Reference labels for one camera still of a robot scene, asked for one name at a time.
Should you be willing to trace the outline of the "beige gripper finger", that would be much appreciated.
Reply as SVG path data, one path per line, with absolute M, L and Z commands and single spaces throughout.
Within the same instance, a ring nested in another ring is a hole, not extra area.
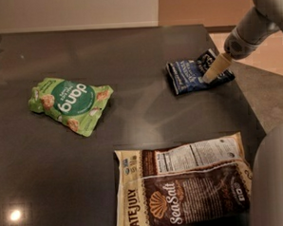
M 225 71 L 232 63 L 232 57 L 229 53 L 223 52 L 219 54 L 211 63 L 211 67 L 204 73 L 202 80 L 204 83 L 211 83 L 223 71 Z

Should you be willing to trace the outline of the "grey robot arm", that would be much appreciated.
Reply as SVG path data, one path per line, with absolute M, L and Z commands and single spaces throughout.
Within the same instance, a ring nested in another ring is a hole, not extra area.
M 283 32 L 283 0 L 253 0 L 219 54 L 204 73 L 209 84 L 233 60 L 251 55 L 277 31 Z M 283 226 L 283 123 L 266 135 L 255 154 L 249 226 Z

